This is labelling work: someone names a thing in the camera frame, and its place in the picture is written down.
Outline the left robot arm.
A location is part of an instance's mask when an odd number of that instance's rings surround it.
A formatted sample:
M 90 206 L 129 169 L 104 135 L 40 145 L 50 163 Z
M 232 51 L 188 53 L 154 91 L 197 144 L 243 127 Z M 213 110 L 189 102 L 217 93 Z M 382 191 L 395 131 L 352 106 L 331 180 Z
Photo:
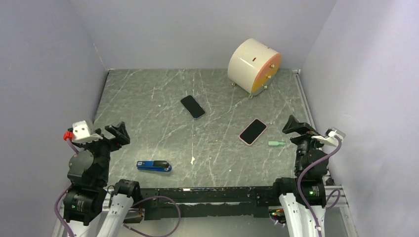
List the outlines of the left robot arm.
M 76 122 L 63 135 L 75 151 L 67 177 L 70 186 L 55 203 L 55 214 L 69 237 L 116 237 L 131 207 L 140 204 L 137 181 L 121 179 L 114 190 L 106 190 L 111 152 L 130 143 L 126 124 L 108 125 L 106 138 L 89 120 Z

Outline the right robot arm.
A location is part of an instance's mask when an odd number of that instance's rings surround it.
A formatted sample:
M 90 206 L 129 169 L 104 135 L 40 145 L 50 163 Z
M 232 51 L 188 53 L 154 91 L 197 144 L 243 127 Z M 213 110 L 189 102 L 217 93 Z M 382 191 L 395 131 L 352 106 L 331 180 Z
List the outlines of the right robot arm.
M 323 177 L 328 172 L 323 144 L 314 138 L 318 132 L 312 126 L 293 115 L 282 132 L 298 134 L 290 139 L 297 146 L 294 177 L 276 179 L 272 200 L 282 206 L 290 236 L 323 237 L 327 205 Z

